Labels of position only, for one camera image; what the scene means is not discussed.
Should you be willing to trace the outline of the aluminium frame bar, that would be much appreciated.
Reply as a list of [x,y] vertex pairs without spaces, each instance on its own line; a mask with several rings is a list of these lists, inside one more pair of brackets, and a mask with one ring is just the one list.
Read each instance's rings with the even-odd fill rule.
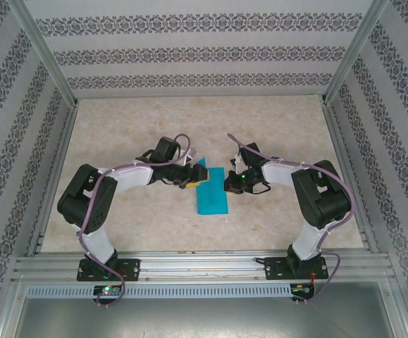
[[10,283],[3,308],[0,312],[0,338],[16,337],[25,297],[26,286],[22,282]]
[[408,310],[396,281],[378,282],[394,338],[408,338]]

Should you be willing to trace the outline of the aluminium table side rail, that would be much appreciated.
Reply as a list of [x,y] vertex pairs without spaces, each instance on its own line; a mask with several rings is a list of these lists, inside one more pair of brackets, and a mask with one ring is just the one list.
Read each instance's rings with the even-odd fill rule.
[[345,182],[351,188],[357,202],[357,206],[355,207],[355,218],[359,228],[359,232],[366,242],[365,247],[371,253],[379,253],[380,249],[378,248],[376,240],[374,239],[369,218],[364,208],[364,204],[357,186],[357,181],[355,180],[355,175],[352,170],[349,154],[345,148],[342,133],[340,132],[340,128],[338,127],[333,110],[327,104],[322,104],[321,108],[324,114],[324,118],[326,119],[326,124],[328,126],[328,131],[335,149],[342,176],[345,179]]
[[79,106],[80,101],[77,100],[64,120],[63,129],[56,145],[56,151],[49,167],[49,176],[43,190],[39,208],[35,214],[32,231],[24,253],[25,256],[34,256],[37,253],[39,238],[47,228]]

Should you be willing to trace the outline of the long aluminium mounting rail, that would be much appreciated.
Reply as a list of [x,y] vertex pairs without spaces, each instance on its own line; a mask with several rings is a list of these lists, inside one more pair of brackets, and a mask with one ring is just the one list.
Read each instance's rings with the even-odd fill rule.
[[[394,280],[395,269],[386,253],[368,249],[339,249],[338,256],[326,256],[334,282],[377,282]],[[263,265],[258,258],[285,256],[279,251],[133,251],[121,252],[121,258],[140,260],[139,281],[151,284],[224,284],[263,282]],[[39,253],[20,257],[11,274],[12,282],[21,284],[74,283],[80,253]]]

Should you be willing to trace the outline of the aluminium corner post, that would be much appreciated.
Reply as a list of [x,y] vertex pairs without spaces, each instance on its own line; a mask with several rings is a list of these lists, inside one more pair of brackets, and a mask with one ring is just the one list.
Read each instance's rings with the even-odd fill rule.
[[37,52],[41,61],[46,66],[63,98],[66,100],[69,106],[74,106],[78,100],[76,99],[73,90],[66,79],[66,76],[63,74],[53,51],[47,44],[41,30],[39,29],[36,20],[29,11],[25,0],[7,0],[7,2],[21,27],[24,29],[25,34],[29,38],[31,44],[35,48],[35,51]]
[[389,2],[390,0],[373,0],[371,2],[368,11],[362,19],[354,38],[340,62],[340,65],[332,77],[327,90],[321,97],[323,104],[327,105],[334,100],[335,95],[338,93],[339,88],[342,86],[343,81],[347,77],[352,65],[356,61],[369,35],[376,26],[376,23],[382,16]]

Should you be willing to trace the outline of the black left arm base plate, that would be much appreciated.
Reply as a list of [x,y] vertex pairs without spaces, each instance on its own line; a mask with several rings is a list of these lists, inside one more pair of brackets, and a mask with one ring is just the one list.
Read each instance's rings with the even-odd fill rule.
[[[125,281],[136,282],[139,279],[139,259],[118,258],[111,262],[109,267],[117,272]],[[82,259],[78,266],[77,281],[79,282],[106,282],[117,281],[119,279],[119,277],[88,258]]]

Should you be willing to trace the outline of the grey metal sheet panel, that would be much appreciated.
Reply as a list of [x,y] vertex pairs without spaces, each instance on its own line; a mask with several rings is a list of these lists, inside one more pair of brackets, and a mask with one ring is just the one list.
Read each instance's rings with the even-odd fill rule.
[[395,338],[384,311],[287,299],[137,299],[108,309],[89,300],[26,302],[16,338]]

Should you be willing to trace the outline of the circuit board with green light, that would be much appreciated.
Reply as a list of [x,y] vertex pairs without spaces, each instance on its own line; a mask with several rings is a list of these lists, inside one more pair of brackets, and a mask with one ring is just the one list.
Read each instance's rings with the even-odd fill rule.
[[97,285],[94,287],[93,295],[95,296],[119,296],[121,291],[120,285]]

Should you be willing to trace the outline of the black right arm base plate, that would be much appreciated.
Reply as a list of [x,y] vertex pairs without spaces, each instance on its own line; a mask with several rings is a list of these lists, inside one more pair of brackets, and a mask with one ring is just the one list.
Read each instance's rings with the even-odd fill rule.
[[288,263],[287,257],[267,257],[263,259],[267,280],[327,280],[329,277],[326,260],[322,256],[304,261],[296,271]]

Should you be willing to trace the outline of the teal cloth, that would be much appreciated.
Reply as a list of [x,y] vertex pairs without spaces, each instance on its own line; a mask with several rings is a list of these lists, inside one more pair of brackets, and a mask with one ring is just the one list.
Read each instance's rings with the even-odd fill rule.
[[224,168],[208,167],[205,158],[201,158],[197,163],[203,165],[209,174],[209,180],[200,183],[196,188],[197,213],[199,215],[229,214],[227,194],[223,189]]

